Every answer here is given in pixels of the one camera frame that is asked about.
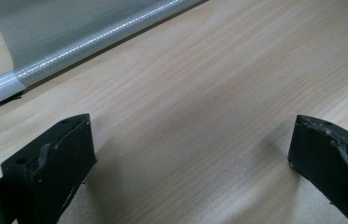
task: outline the wooden table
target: wooden table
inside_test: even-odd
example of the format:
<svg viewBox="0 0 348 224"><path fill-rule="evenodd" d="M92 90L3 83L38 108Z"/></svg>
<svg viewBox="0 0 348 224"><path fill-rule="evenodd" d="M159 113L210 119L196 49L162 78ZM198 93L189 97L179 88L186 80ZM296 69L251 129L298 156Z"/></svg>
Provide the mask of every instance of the wooden table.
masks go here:
<svg viewBox="0 0 348 224"><path fill-rule="evenodd" d="M0 106L0 163L81 113L98 162L60 223L348 223L286 161L297 114L348 130L348 0L195 7Z"/></svg>

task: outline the grey mesh fabric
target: grey mesh fabric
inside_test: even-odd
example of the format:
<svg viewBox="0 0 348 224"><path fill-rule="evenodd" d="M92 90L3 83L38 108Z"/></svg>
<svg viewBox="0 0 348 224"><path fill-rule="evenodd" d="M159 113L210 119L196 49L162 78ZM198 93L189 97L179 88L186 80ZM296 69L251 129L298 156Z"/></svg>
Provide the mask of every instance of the grey mesh fabric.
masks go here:
<svg viewBox="0 0 348 224"><path fill-rule="evenodd" d="M30 86L201 0L0 0L14 74Z"/></svg>

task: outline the wood grain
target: wood grain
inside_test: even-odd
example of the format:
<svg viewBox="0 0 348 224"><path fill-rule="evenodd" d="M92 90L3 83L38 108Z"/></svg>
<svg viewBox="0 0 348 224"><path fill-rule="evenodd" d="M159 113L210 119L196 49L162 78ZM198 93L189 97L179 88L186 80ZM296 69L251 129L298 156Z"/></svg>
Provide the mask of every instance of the wood grain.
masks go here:
<svg viewBox="0 0 348 224"><path fill-rule="evenodd" d="M98 162L60 223L348 223L286 162L297 114L348 129L348 0L195 7L1 106L0 163L80 113Z"/></svg>

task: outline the table top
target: table top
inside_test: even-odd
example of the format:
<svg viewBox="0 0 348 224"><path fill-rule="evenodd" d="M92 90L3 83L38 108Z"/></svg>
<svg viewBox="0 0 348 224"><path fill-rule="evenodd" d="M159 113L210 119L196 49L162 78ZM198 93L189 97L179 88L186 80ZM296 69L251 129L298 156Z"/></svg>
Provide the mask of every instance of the table top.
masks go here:
<svg viewBox="0 0 348 224"><path fill-rule="evenodd" d="M348 0L194 7L0 106L0 163L82 113L98 162L60 223L348 223L286 160L297 114L348 130Z"/></svg>

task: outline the light wood surface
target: light wood surface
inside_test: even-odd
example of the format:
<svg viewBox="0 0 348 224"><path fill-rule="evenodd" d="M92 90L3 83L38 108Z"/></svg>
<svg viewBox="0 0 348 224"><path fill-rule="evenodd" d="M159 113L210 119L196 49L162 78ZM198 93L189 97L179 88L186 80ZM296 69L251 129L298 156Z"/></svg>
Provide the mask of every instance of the light wood surface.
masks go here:
<svg viewBox="0 0 348 224"><path fill-rule="evenodd" d="M81 113L98 162L60 223L348 223L286 162L297 114L348 129L348 0L195 7L1 106L0 163Z"/></svg>

